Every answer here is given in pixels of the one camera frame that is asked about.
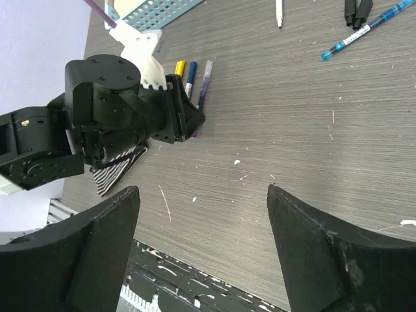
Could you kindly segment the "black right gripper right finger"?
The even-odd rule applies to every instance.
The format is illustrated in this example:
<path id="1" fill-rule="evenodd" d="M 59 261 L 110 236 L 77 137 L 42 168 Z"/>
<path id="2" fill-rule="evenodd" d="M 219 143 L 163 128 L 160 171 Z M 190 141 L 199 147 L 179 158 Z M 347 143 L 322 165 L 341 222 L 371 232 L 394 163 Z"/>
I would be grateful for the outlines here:
<path id="1" fill-rule="evenodd" d="M 291 311 L 414 311 L 415 242 L 369 231 L 269 185 Z"/>

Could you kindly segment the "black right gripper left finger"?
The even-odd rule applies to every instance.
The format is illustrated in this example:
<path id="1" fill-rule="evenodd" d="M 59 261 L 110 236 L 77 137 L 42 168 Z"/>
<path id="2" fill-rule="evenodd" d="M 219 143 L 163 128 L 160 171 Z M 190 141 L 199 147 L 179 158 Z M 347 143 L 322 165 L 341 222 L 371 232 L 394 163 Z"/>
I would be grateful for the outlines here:
<path id="1" fill-rule="evenodd" d="M 140 209 L 137 187 L 1 246 L 2 311 L 115 311 Z"/>

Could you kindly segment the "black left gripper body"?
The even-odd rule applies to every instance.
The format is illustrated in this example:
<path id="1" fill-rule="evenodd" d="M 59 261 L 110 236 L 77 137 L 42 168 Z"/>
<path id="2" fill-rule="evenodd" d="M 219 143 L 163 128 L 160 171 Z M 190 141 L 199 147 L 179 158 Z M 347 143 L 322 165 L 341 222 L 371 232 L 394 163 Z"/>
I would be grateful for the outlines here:
<path id="1" fill-rule="evenodd" d="M 185 93 L 182 78 L 179 75 L 166 75 L 167 90 L 155 93 L 152 102 L 161 109 L 164 123 L 152 139 L 165 143 L 185 142 L 205 121 L 205 115 L 199 111 Z"/>

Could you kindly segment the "white pen blue end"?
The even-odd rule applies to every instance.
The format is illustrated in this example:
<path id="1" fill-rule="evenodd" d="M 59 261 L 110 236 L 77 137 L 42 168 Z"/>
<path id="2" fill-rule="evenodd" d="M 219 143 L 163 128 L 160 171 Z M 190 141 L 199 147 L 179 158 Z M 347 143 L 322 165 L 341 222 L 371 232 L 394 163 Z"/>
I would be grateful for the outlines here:
<path id="1" fill-rule="evenodd" d="M 193 87 L 193 84 L 194 84 L 197 67 L 198 67 L 198 64 L 195 61 L 192 61 L 189 64 L 187 82 L 186 82 L 186 85 L 185 85 L 185 93 L 186 93 L 186 95 L 189 99 L 191 98 L 192 87 Z"/>

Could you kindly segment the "white pen yellow end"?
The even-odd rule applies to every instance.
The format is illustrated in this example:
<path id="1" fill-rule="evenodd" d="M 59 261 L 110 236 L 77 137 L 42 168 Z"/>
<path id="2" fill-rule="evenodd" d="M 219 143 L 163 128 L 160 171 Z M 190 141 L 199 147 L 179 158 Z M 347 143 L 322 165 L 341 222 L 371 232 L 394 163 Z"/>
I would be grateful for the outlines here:
<path id="1" fill-rule="evenodd" d="M 180 61 L 176 62 L 175 74 L 182 77 L 183 73 L 185 71 L 185 66 L 186 66 L 186 61 L 185 60 L 180 60 Z"/>

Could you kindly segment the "purple gel pen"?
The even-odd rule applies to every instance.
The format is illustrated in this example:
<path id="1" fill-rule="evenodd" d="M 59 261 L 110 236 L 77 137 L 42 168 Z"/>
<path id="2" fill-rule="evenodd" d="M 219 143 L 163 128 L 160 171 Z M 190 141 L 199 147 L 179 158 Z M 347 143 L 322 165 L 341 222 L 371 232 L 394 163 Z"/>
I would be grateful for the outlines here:
<path id="1" fill-rule="evenodd" d="M 203 84 L 201 87 L 200 96 L 198 99 L 198 111 L 203 112 L 203 105 L 205 103 L 206 93 L 209 86 L 209 81 L 211 79 L 211 73 L 213 69 L 214 62 L 212 60 L 208 60 L 205 65 L 205 71 L 203 76 Z"/>

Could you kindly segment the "cyan gel pen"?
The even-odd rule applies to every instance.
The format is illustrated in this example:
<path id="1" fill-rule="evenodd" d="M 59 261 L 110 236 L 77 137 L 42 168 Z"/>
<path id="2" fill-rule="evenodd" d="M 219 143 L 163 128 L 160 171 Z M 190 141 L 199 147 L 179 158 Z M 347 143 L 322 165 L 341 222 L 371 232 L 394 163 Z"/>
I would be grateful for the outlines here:
<path id="1" fill-rule="evenodd" d="M 350 45 L 351 43 L 365 36 L 367 33 L 371 32 L 373 29 L 389 21 L 391 18 L 395 17 L 396 15 L 398 15 L 399 13 L 401 13 L 402 11 L 404 11 L 405 9 L 407 9 L 413 4 L 415 4 L 415 0 L 404 0 L 404 1 L 397 3 L 395 6 L 391 7 L 390 9 L 386 10 L 381 15 L 379 15 L 372 22 L 368 24 L 363 24 L 361 28 L 356 30 L 353 34 L 351 34 L 344 40 L 337 42 L 328 51 L 323 52 L 323 54 L 321 54 L 322 60 L 323 61 L 329 60 L 338 52 L 343 50 L 346 46 Z"/>

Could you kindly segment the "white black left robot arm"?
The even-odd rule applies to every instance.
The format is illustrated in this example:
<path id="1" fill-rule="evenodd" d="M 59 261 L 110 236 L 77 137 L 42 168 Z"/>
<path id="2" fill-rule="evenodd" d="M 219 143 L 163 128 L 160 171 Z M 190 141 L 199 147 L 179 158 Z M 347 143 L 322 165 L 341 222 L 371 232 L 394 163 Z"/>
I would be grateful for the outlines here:
<path id="1" fill-rule="evenodd" d="M 31 190 L 89 170 L 105 196 L 147 152 L 148 140 L 188 140 L 205 116 L 178 75 L 145 88 L 139 69 L 115 55 L 73 60 L 65 91 L 44 107 L 1 117 L 1 193 Z"/>

